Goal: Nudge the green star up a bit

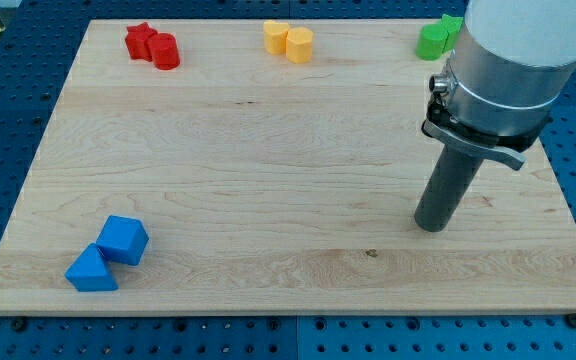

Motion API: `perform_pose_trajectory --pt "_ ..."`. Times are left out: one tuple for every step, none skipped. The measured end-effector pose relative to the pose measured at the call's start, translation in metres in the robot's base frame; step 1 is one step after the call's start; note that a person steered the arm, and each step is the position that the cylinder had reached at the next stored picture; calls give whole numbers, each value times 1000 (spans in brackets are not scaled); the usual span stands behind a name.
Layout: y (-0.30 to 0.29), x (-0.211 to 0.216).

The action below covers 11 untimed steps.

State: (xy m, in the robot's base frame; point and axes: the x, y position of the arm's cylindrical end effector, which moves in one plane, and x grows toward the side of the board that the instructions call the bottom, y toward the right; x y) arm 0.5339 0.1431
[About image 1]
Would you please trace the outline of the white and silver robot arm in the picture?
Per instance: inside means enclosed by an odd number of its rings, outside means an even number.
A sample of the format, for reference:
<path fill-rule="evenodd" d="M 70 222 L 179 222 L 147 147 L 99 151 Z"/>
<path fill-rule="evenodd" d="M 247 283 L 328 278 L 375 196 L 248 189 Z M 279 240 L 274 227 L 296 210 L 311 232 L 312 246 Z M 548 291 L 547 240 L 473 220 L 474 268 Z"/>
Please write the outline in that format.
<path fill-rule="evenodd" d="M 429 80 L 423 131 L 444 145 L 437 164 L 520 169 L 575 68 L 576 0 L 470 2 Z"/>

